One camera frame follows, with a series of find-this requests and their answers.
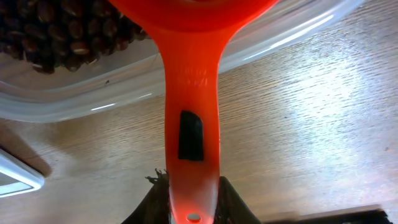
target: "coffee beans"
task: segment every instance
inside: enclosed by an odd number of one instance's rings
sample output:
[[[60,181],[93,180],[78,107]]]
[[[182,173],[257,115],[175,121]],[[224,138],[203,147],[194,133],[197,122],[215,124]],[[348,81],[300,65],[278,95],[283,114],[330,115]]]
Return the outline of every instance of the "coffee beans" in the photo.
[[[81,17],[83,15],[82,0],[62,0],[61,5],[63,10],[74,17]]]
[[[25,38],[22,41],[22,46],[24,47],[24,49],[27,52],[33,53],[37,51],[37,44],[34,40],[30,39],[30,38]]]
[[[74,39],[80,39],[83,37],[84,30],[83,30],[83,25],[81,24],[80,21],[78,21],[78,20],[71,21],[69,23],[68,27],[69,27],[69,34]]]
[[[99,17],[107,17],[112,14],[112,5],[106,0],[95,0],[91,9],[92,13]]]
[[[68,40],[68,34],[65,32],[65,30],[58,25],[51,24],[49,25],[49,30],[48,30],[49,36],[53,38],[53,40],[59,41],[59,42],[66,42]]]
[[[76,41],[70,45],[70,50],[77,55],[85,55],[90,52],[90,48],[84,41]]]
[[[107,0],[0,0],[0,52],[43,74],[75,72],[146,37]]]
[[[46,40],[47,34],[45,31],[37,25],[34,24],[26,24],[25,25],[25,32],[32,37],[35,37],[40,40]]]
[[[118,32],[118,26],[113,18],[108,18],[102,28],[103,34],[112,38]]]
[[[82,64],[82,59],[79,56],[73,55],[65,63],[65,68],[71,72],[77,71]]]
[[[97,35],[101,32],[101,23],[97,18],[92,19],[88,23],[87,33],[88,35]]]
[[[46,23],[53,22],[55,17],[55,9],[50,3],[41,1],[37,5],[37,14],[40,21]]]
[[[69,49],[66,44],[53,40],[51,48],[57,55],[66,57],[69,54]]]
[[[116,38],[116,50],[126,50],[129,47],[129,40],[123,37]]]

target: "orange plastic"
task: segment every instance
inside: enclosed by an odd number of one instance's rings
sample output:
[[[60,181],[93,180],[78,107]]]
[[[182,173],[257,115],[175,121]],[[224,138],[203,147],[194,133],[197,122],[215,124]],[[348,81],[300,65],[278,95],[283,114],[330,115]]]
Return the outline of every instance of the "orange plastic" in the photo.
[[[166,76],[165,150],[178,224],[213,223],[220,177],[218,66],[226,44],[277,0],[110,0],[157,44]],[[180,113],[203,122],[204,161],[178,159]],[[196,213],[200,220],[190,220]]]

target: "wooden table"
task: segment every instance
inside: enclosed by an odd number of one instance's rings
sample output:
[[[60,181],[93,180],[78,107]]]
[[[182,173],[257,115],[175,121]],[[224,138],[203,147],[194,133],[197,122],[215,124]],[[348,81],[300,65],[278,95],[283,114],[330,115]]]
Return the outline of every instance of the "wooden table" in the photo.
[[[299,44],[220,75],[221,174],[261,219],[381,206],[398,222],[398,2],[368,1]],[[47,176],[2,224],[120,223],[165,167],[164,97],[51,124],[0,120]]]

